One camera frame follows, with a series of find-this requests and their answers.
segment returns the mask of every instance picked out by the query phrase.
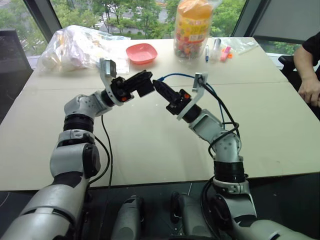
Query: black sleeve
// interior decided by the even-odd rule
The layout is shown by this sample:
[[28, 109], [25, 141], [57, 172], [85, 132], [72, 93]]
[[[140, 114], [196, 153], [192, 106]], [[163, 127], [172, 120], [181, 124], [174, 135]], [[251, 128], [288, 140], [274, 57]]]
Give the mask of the black sleeve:
[[303, 48], [312, 54], [313, 65], [317, 65], [320, 60], [320, 32], [317, 35], [310, 37], [302, 44]]

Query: person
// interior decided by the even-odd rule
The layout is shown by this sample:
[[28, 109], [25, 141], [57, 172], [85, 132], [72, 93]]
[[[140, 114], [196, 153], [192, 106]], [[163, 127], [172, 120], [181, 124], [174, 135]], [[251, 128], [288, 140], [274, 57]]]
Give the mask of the person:
[[320, 32], [306, 40], [293, 56], [294, 65], [301, 78], [299, 95], [307, 104], [320, 108], [320, 67], [314, 67], [320, 60]]

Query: table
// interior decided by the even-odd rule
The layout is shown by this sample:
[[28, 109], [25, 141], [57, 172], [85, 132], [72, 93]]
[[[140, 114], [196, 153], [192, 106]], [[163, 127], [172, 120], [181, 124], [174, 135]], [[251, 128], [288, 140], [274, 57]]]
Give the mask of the table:
[[[172, 42], [144, 41], [157, 44], [157, 61], [150, 68], [145, 67], [155, 72], [155, 77], [173, 72], [173, 68], [167, 69], [170, 67], [167, 58], [161, 55], [166, 49], [161, 41]], [[217, 73], [219, 77], [214, 78], [217, 83], [213, 84], [235, 121], [240, 123], [240, 155], [244, 157], [246, 173], [255, 178], [319, 171], [318, 119], [260, 47], [246, 54], [235, 56], [225, 65], [212, 65], [212, 69], [211, 65], [207, 66], [210, 76], [216, 76], [214, 68], [219, 67], [226, 75], [234, 77], [238, 69], [229, 71], [231, 64], [236, 67], [236, 63], [245, 58], [246, 64], [242, 65], [247, 66], [248, 72], [255, 66], [256, 75], [244, 73], [247, 79], [240, 75], [221, 79], [221, 71]], [[256, 62], [265, 64], [259, 68]], [[135, 73], [133, 68], [135, 66], [130, 67], [132, 74]], [[178, 71], [191, 74], [191, 70], [183, 65]], [[99, 81], [94, 69], [48, 76], [35, 72], [31, 76], [0, 125], [0, 190], [36, 190], [52, 182], [49, 161], [63, 128], [64, 105], [78, 94], [101, 90], [103, 85]], [[176, 91], [183, 86], [191, 93], [192, 80], [172, 77], [165, 81]], [[112, 184], [210, 178], [213, 161], [207, 152], [208, 143], [189, 130], [185, 122], [177, 121], [165, 109], [168, 103], [159, 94], [153, 92], [143, 98], [135, 95], [135, 99], [122, 107], [115, 106], [104, 117], [114, 152]], [[209, 94], [205, 94], [198, 105], [220, 118], [218, 104]], [[100, 119], [95, 121], [94, 133], [107, 142]], [[101, 146], [98, 148], [103, 168], [106, 155]], [[109, 172], [93, 187], [106, 186], [108, 180]]]
[[[243, 83], [286, 83], [287, 79], [279, 73], [278, 69], [259, 46], [243, 54], [233, 56], [233, 59], [225, 63], [217, 62], [210, 64], [205, 62], [205, 56], [197, 61], [189, 63], [181, 62], [173, 51], [173, 39], [131, 40], [115, 41], [112, 44], [131, 46], [138, 43], [149, 43], [158, 52], [157, 58], [149, 64], [130, 64], [129, 74], [120, 74], [128, 78], [144, 69], [151, 71], [153, 77], [158, 79], [170, 73], [184, 73], [194, 75], [195, 72], [208, 72], [208, 83], [220, 84], [243, 84]], [[211, 47], [213, 40], [208, 40]], [[184, 77], [170, 78], [170, 86], [191, 85], [189, 79]], [[25, 85], [26, 88], [40, 90], [52, 89], [98, 89], [104, 85], [100, 79], [97, 69], [83, 69], [74, 72], [42, 74], [35, 70], [32, 77]]]

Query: clear plastic bag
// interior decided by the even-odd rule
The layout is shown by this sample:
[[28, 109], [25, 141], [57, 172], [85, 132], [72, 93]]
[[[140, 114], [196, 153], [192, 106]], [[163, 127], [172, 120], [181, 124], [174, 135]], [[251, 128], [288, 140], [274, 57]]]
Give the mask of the clear plastic bag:
[[112, 59], [119, 74], [129, 72], [129, 59], [124, 42], [129, 37], [71, 25], [54, 33], [45, 51], [38, 60], [41, 72], [68, 72], [82, 68], [95, 68], [100, 58]]
[[238, 55], [244, 54], [258, 46], [251, 37], [226, 37], [222, 38], [224, 47], [230, 46]]
[[174, 53], [181, 58], [201, 56], [207, 44], [214, 9], [222, 0], [180, 0], [176, 11]]

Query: black cable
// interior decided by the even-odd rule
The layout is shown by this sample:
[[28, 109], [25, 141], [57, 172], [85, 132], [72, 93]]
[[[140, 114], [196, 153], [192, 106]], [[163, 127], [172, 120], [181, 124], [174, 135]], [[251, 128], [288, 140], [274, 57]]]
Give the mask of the black cable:
[[[232, 122], [232, 124], [233, 124], [234, 126], [236, 126], [236, 124], [235, 124], [236, 122], [234, 121], [233, 117], [231, 116], [231, 114], [230, 114], [229, 110], [227, 109], [226, 105], [224, 104], [224, 102], [220, 99], [220, 97], [218, 97], [217, 94], [215, 94], [213, 91], [211, 91], [210, 88], [208, 88], [207, 85], [209, 85], [209, 84], [208, 84], [208, 83], [207, 83], [207, 84], [202, 84], [203, 88], [204, 88], [205, 90], [207, 90], [207, 91], [219, 102], [219, 104], [222, 105], [222, 107], [223, 107], [225, 113], [228, 115], [230, 121]], [[240, 138], [240, 133], [239, 133], [238, 129], [236, 129], [236, 134], [237, 134], [237, 135], [239, 136], [239, 138]]]
[[108, 160], [107, 160], [106, 167], [105, 167], [105, 169], [103, 170], [103, 172], [102, 172], [99, 176], [97, 176], [95, 179], [92, 179], [91, 181], [89, 181], [89, 183], [88, 183], [89, 185], [90, 185], [90, 184], [93, 184], [94, 182], [96, 182], [96, 181], [98, 181], [100, 178], [102, 178], [102, 176], [105, 175], [105, 173], [108, 171], [108, 168], [109, 168], [109, 165], [110, 165], [110, 155], [109, 155], [108, 149], [106, 148], [106, 146], [104, 145], [104, 143], [103, 143], [99, 138], [97, 138], [97, 136], [94, 136], [94, 138], [95, 138], [95, 140], [97, 140], [97, 141], [101, 144], [101, 146], [102, 146], [103, 149], [105, 150], [105, 153], [106, 153], [106, 155], [107, 155]]
[[224, 134], [222, 134], [221, 136], [217, 137], [208, 147], [208, 152], [210, 154], [211, 157], [213, 157], [214, 155], [211, 153], [211, 149], [212, 149], [212, 146], [215, 145], [219, 140], [221, 140], [222, 138], [224, 138], [225, 136], [231, 134], [233, 131], [237, 130], [239, 128], [239, 123], [235, 122], [235, 127], [232, 128], [231, 130], [229, 131], [226, 131]]
[[208, 213], [211, 214], [211, 209], [209, 206], [209, 200], [208, 200], [208, 190], [211, 186], [212, 180], [213, 180], [214, 176], [211, 177], [203, 186], [202, 191], [201, 191], [201, 201], [200, 201], [200, 206], [201, 206], [201, 212], [202, 212], [202, 216], [204, 218], [204, 221], [206, 223], [206, 225], [208, 226], [210, 232], [212, 233], [212, 235], [215, 236], [215, 238], [217, 240], [220, 239], [220, 237], [217, 235], [216, 231], [212, 228], [212, 225], [209, 223], [209, 220], [207, 218], [207, 214], [205, 213], [205, 206], [204, 204], [206, 204], [207, 209], [208, 209]]
[[101, 115], [101, 123], [102, 123], [103, 130], [105, 132], [105, 135], [108, 138], [110, 155], [111, 155], [111, 168], [110, 168], [110, 177], [109, 177], [109, 186], [108, 186], [110, 188], [111, 187], [111, 182], [112, 182], [112, 175], [113, 175], [113, 171], [114, 171], [114, 155], [112, 153], [111, 141], [110, 141], [110, 137], [109, 137], [109, 134], [107, 132], [107, 129], [105, 127], [104, 116], [103, 115]]
[[224, 111], [226, 112], [226, 114], [228, 115], [229, 119], [231, 122], [223, 122], [222, 124], [223, 125], [226, 125], [226, 124], [232, 124], [234, 126], [234, 128], [232, 128], [231, 130], [225, 132], [224, 134], [222, 134], [221, 136], [219, 136], [217, 139], [215, 139], [208, 147], [208, 152], [209, 152], [209, 155], [211, 157], [213, 157], [214, 155], [211, 153], [211, 149], [212, 149], [212, 146], [214, 144], [216, 144], [219, 140], [221, 140], [222, 138], [224, 138], [225, 136], [231, 134], [233, 131], [236, 131], [236, 134], [238, 135], [238, 137], [240, 138], [240, 133], [239, 133], [239, 123], [235, 122], [233, 117], [231, 116], [229, 110], [227, 109], [226, 105], [224, 104], [224, 102], [220, 99], [220, 97], [218, 97], [218, 95], [216, 93], [214, 93], [208, 86], [210, 86], [208, 83], [204, 84], [202, 82], [198, 82], [200, 85], [203, 86], [203, 88], [208, 91], [218, 102], [219, 104], [222, 105]]

